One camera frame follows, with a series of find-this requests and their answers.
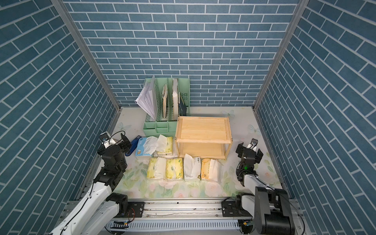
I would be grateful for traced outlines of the aluminium corner post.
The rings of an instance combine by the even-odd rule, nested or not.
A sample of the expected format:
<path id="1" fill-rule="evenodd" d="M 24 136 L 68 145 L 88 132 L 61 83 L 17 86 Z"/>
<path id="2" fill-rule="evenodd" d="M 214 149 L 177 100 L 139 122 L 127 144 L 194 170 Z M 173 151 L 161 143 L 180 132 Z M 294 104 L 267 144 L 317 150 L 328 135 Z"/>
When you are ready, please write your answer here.
<path id="1" fill-rule="evenodd" d="M 287 49 L 287 46 L 289 45 L 289 42 L 293 36 L 293 33 L 295 32 L 296 28 L 297 28 L 297 25 L 303 15 L 303 12 L 305 11 L 307 5 L 309 3 L 309 0 L 301 0 L 298 2 L 297 4 L 297 7 L 294 11 L 294 14 L 291 18 L 291 22 L 289 23 L 288 27 L 287 27 L 287 30 L 286 30 L 286 33 L 281 41 L 281 44 L 278 48 L 278 51 L 273 59 L 273 63 L 272 65 L 270 66 L 270 69 L 268 71 L 268 74 L 267 76 L 265 77 L 265 81 L 261 87 L 261 90 L 257 96 L 257 99 L 255 101 L 255 104 L 253 106 L 253 110 L 256 112 L 260 105 L 261 105 L 261 102 L 266 94 L 266 91 L 273 79 L 273 76 L 275 75 L 275 72 L 281 62 L 281 59 Z"/>
<path id="2" fill-rule="evenodd" d="M 62 21 L 64 22 L 65 26 L 67 27 L 68 31 L 72 35 L 74 41 L 76 42 L 79 49 L 81 50 L 82 54 L 84 55 L 85 59 L 87 60 L 90 68 L 93 70 L 94 74 L 96 75 L 98 81 L 104 88 L 113 106 L 115 107 L 117 111 L 119 111 L 121 109 L 121 105 L 119 104 L 114 93 L 112 92 L 108 82 L 106 81 L 101 69 L 99 68 L 92 53 L 90 52 L 90 49 L 88 48 L 84 38 L 79 32 L 79 29 L 77 28 L 64 2 L 61 0 L 51 0 L 51 2 L 53 6 L 55 7 L 56 11 L 58 12 L 59 16 L 61 17 Z"/>

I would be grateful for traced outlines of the blue tissue pack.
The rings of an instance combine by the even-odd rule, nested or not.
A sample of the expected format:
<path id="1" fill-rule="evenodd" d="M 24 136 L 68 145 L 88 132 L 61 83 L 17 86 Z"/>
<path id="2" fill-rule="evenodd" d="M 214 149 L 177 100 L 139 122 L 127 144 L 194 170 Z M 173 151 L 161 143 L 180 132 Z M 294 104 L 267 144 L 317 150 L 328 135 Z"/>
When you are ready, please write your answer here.
<path id="1" fill-rule="evenodd" d="M 141 157 L 154 157 L 157 149 L 157 138 L 156 137 L 142 137 L 138 141 L 135 156 L 137 158 Z"/>

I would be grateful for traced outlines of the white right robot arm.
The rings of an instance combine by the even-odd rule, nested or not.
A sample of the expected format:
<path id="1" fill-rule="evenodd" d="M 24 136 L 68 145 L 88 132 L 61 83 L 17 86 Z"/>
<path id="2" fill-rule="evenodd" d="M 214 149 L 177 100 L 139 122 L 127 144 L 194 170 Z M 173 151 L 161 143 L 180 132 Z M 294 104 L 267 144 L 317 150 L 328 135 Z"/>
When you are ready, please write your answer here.
<path id="1" fill-rule="evenodd" d="M 259 234 L 293 235 L 295 224 L 287 192 L 268 186 L 256 173 L 255 164 L 259 164 L 263 157 L 257 144 L 258 140 L 252 139 L 247 146 L 241 143 L 236 149 L 240 158 L 236 169 L 237 179 L 252 193 L 240 197 L 241 207 L 253 217 Z"/>

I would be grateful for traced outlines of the white paper stack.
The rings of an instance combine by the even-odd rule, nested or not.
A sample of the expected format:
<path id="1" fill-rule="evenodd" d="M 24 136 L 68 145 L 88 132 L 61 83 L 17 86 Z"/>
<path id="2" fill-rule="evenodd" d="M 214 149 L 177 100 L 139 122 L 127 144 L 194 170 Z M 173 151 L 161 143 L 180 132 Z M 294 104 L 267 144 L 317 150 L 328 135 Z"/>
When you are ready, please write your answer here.
<path id="1" fill-rule="evenodd" d="M 151 121 L 156 121 L 158 105 L 155 93 L 155 76 L 152 76 L 151 81 L 144 85 L 136 98 L 136 103 L 150 116 Z"/>

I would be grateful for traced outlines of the aluminium right corner post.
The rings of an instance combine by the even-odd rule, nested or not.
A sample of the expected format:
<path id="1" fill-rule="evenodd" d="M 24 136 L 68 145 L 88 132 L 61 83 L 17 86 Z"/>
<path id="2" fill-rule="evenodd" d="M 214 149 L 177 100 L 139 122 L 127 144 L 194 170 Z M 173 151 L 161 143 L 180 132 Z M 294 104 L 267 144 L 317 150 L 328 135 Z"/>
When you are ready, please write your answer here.
<path id="1" fill-rule="evenodd" d="M 260 105 L 261 105 L 261 102 L 266 94 L 266 91 L 273 79 L 273 76 L 275 75 L 275 72 L 281 62 L 281 59 L 287 49 L 287 46 L 289 45 L 289 42 L 293 36 L 293 33 L 295 32 L 296 28 L 297 28 L 297 25 L 303 15 L 303 12 L 305 11 L 307 5 L 309 3 L 309 0 L 301 0 L 298 2 L 297 4 L 297 7 L 294 11 L 294 14 L 291 18 L 291 22 L 289 23 L 288 27 L 287 27 L 287 30 L 286 30 L 286 33 L 281 41 L 281 44 L 278 48 L 278 51 L 273 59 L 273 63 L 272 65 L 270 66 L 270 69 L 268 71 L 268 74 L 267 76 L 265 77 L 265 81 L 261 87 L 261 90 L 257 96 L 257 99 L 255 101 L 255 104 L 253 106 L 253 110 L 256 112 Z"/>

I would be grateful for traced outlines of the floral table mat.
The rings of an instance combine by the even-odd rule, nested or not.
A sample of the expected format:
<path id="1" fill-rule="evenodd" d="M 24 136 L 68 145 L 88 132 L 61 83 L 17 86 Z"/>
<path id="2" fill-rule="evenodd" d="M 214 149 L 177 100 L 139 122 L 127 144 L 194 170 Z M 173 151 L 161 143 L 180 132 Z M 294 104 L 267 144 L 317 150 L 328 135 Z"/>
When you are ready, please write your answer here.
<path id="1" fill-rule="evenodd" d="M 222 176 L 220 182 L 212 181 L 164 181 L 147 179 L 149 159 L 137 159 L 134 155 L 127 158 L 128 168 L 115 192 L 125 194 L 132 199 L 140 198 L 203 198 L 230 197 L 249 190 L 237 180 L 236 168 L 240 158 L 235 153 L 241 142 L 248 144 L 253 136 L 234 140 L 232 150 L 226 161 L 221 161 Z"/>

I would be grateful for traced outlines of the orange tissue pack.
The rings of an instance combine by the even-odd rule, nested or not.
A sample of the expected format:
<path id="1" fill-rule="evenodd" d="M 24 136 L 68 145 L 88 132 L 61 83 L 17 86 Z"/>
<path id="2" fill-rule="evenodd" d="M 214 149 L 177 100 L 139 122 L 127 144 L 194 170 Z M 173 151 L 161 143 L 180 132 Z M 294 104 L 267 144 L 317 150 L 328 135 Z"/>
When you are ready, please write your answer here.
<path id="1" fill-rule="evenodd" d="M 201 162 L 201 180 L 220 183 L 222 164 L 216 159 L 204 158 Z"/>

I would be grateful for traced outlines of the wooden two-tier shelf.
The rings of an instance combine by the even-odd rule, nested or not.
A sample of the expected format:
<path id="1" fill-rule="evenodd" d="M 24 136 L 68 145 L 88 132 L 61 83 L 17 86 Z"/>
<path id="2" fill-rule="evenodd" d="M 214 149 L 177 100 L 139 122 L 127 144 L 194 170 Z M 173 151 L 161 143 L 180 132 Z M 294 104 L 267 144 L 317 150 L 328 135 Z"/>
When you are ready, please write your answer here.
<path id="1" fill-rule="evenodd" d="M 179 117 L 175 134 L 178 157 L 226 160 L 233 144 L 226 117 Z"/>

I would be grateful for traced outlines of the aluminium left corner post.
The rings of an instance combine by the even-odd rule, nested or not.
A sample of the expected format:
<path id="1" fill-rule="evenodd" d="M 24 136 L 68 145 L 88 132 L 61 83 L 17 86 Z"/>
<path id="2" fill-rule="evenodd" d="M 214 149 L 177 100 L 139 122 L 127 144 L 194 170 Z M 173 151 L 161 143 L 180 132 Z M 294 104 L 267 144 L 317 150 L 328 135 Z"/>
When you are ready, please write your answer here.
<path id="1" fill-rule="evenodd" d="M 112 92 L 108 82 L 106 81 L 101 69 L 99 68 L 92 53 L 90 52 L 90 49 L 88 48 L 84 38 L 79 32 L 79 29 L 77 28 L 64 2 L 61 0 L 51 0 L 51 2 L 53 6 L 55 7 L 56 11 L 58 12 L 59 16 L 61 17 L 62 21 L 64 22 L 65 26 L 67 27 L 68 31 L 72 35 L 74 41 L 76 42 L 79 49 L 81 50 L 82 54 L 84 55 L 85 59 L 87 60 L 90 68 L 93 70 L 94 74 L 96 75 L 98 81 L 104 88 L 113 106 L 115 107 L 117 111 L 119 111 L 121 109 L 121 105 L 119 104 L 114 93 Z"/>

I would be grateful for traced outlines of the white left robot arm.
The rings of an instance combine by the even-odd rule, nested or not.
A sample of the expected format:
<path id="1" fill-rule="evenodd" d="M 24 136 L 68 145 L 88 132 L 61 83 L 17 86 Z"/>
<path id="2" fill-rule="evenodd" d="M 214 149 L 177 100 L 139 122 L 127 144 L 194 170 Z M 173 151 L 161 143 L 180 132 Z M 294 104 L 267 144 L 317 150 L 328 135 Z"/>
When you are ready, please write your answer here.
<path id="1" fill-rule="evenodd" d="M 112 141 L 112 137 L 107 132 L 101 134 L 102 138 L 108 138 L 98 149 L 104 166 L 93 180 L 86 195 L 50 232 L 51 235 L 98 235 L 111 219 L 126 214 L 128 197 L 114 193 L 114 190 L 126 171 L 125 153 L 132 145 L 125 136 L 125 131 L 119 133 L 118 141 Z"/>

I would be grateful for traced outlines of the white tissue pack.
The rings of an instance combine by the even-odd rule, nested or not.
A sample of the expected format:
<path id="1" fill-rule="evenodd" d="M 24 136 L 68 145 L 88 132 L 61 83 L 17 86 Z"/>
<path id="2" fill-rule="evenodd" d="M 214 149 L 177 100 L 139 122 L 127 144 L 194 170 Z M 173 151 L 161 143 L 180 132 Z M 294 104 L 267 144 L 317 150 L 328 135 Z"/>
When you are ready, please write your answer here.
<path id="1" fill-rule="evenodd" d="M 201 180 L 200 157 L 192 157 L 189 154 L 185 154 L 183 170 L 184 170 L 185 181 L 200 181 Z"/>

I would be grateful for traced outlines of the yellow green tissue pack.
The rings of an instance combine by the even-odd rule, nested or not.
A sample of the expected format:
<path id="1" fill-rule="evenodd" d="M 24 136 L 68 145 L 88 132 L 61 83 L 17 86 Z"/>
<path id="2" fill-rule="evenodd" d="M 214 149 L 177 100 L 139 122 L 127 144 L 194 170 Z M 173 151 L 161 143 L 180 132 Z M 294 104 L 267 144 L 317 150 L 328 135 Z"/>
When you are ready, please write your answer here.
<path id="1" fill-rule="evenodd" d="M 160 135 L 157 140 L 157 156 L 173 157 L 173 137 Z"/>

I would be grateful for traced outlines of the brown edged book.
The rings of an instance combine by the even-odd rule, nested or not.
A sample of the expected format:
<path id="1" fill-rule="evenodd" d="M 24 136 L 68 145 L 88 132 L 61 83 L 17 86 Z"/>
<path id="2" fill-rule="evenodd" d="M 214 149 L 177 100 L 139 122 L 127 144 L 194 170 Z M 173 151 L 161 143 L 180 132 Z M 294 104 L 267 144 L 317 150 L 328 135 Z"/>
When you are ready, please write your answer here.
<path id="1" fill-rule="evenodd" d="M 168 86 L 164 85 L 162 91 L 162 115 L 163 118 L 167 118 L 167 96 L 168 96 Z"/>

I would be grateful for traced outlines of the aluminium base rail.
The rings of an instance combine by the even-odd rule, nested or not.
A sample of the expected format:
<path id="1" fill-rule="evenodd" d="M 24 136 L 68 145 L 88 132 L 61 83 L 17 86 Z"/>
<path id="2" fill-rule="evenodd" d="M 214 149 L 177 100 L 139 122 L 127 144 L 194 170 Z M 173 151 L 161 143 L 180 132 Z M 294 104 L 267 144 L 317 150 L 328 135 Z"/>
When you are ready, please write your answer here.
<path id="1" fill-rule="evenodd" d="M 238 229 L 243 234 L 258 234 L 253 217 L 235 198 L 132 199 L 125 215 L 117 215 L 101 230 L 120 235 L 125 232 L 172 230 Z M 307 233 L 303 217 L 291 204 L 294 235 Z"/>

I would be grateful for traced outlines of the green plastic file organizer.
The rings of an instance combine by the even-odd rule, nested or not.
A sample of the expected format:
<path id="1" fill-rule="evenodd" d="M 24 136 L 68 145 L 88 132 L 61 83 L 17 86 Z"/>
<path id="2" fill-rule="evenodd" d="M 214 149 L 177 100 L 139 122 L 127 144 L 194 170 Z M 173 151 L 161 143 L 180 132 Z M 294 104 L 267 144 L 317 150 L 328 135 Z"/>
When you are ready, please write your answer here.
<path id="1" fill-rule="evenodd" d="M 184 99 L 184 103 L 187 107 L 187 115 L 190 115 L 190 80 L 188 78 L 178 79 L 178 92 Z M 162 91 L 164 85 L 168 86 L 167 96 L 167 118 L 163 118 L 162 115 Z M 177 120 L 173 119 L 173 100 L 172 100 L 172 86 L 173 78 L 156 78 L 155 79 L 155 93 L 158 105 L 158 113 L 156 121 L 151 121 L 150 116 L 146 116 L 143 131 L 147 137 L 164 135 L 167 137 L 174 137 Z"/>

